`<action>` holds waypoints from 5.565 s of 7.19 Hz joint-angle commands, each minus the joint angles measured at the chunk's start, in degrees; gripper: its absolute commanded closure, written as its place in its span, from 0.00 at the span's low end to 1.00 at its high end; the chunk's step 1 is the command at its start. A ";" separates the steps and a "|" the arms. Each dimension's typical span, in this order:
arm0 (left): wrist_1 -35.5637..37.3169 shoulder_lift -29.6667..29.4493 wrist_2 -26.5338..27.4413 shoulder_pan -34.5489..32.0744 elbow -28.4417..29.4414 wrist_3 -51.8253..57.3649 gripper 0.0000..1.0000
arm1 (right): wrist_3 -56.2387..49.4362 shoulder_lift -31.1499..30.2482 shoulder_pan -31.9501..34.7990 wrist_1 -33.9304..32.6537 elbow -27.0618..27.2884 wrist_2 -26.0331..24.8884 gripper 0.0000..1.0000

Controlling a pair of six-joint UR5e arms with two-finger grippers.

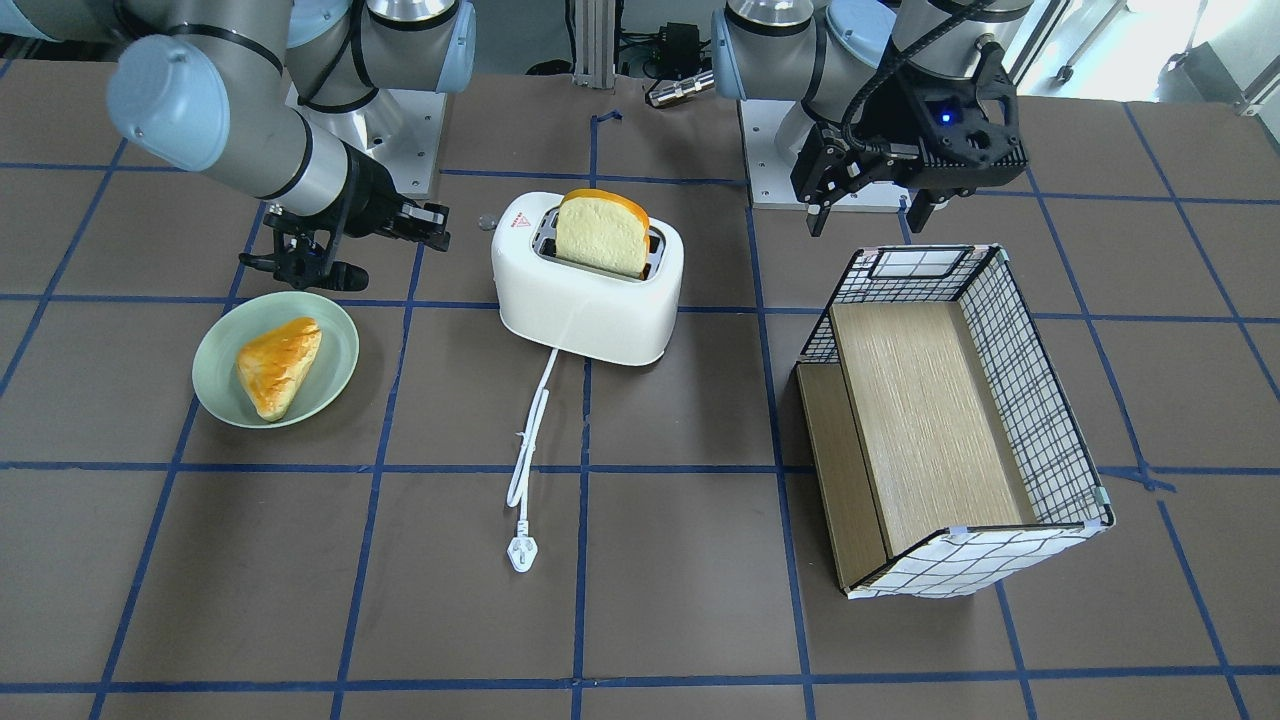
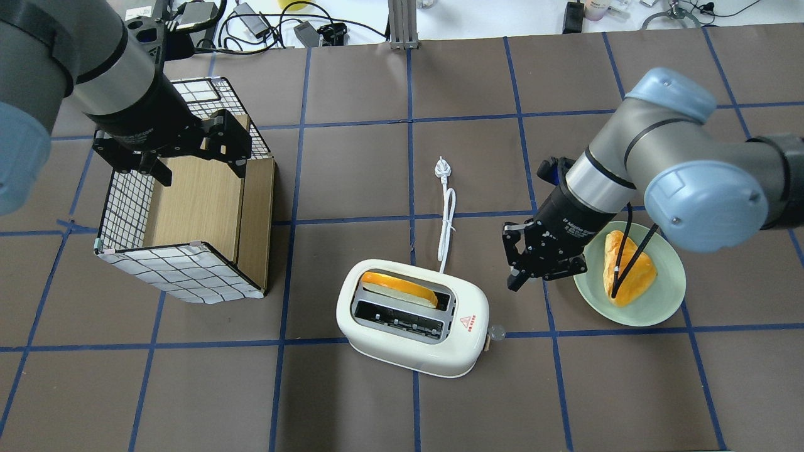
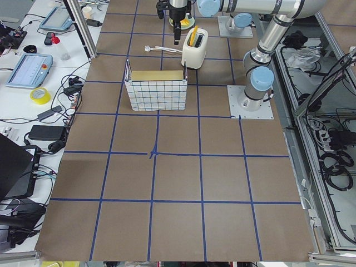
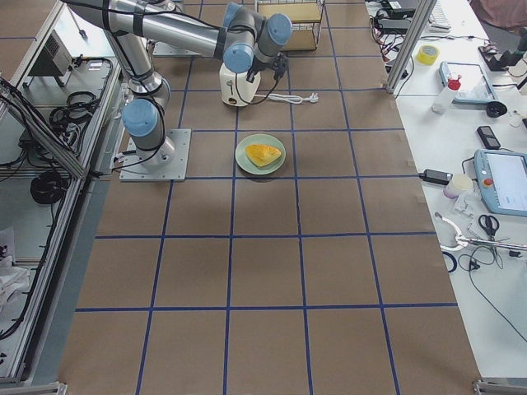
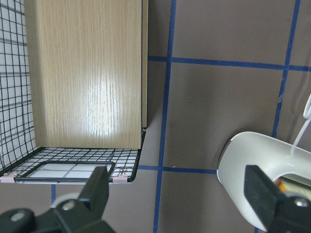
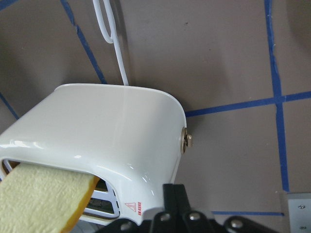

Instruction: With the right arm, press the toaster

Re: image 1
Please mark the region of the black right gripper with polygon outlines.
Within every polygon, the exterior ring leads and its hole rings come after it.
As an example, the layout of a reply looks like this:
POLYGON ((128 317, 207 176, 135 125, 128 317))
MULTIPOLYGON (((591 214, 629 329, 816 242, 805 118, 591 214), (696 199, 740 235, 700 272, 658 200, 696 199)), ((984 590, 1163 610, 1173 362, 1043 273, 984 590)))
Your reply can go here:
POLYGON ((346 178, 337 197, 321 211, 303 217, 284 210, 270 217, 273 250, 241 252, 239 264, 268 272, 293 290, 320 288, 361 292, 369 273, 337 259, 344 237, 380 234, 448 251, 451 210, 436 202, 415 202, 401 196, 390 173, 374 159, 346 145, 346 178))

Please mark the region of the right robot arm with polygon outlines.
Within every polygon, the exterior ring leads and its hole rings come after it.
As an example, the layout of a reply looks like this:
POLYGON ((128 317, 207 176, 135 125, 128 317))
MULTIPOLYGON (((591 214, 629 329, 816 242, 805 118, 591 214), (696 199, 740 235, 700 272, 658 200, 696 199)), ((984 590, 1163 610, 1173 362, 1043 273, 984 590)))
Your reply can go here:
POLYGON ((448 209, 398 191, 372 149, 394 124, 339 132, 389 92, 457 94, 474 72, 468 1, 5 1, 3 32, 115 44, 111 123, 182 170, 269 202, 273 247, 243 266, 293 290, 360 292, 338 258, 379 234, 444 252, 448 209))

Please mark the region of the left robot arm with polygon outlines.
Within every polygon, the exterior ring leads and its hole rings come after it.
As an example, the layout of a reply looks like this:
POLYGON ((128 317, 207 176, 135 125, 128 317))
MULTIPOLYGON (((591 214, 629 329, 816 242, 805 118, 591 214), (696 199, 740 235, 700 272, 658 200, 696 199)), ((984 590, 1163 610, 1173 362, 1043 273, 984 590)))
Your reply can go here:
POLYGON ((819 236, 836 202, 890 182, 910 231, 934 209, 1021 176, 1029 154, 1004 65, 1028 1, 728 1, 717 90, 794 101, 806 124, 788 174, 819 236))

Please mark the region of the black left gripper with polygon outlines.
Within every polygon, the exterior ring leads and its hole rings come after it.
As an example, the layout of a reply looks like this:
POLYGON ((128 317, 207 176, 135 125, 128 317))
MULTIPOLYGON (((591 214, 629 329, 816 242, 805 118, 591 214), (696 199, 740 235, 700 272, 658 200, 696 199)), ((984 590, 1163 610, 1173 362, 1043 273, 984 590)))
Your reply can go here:
POLYGON ((980 45, 975 69, 959 79, 905 61, 860 106, 852 142, 835 123, 812 126, 790 172, 809 236, 820 237, 835 204, 870 182, 918 190, 908 228, 919 234, 959 193, 1016 179, 1029 158, 1002 60, 1002 46, 980 45))

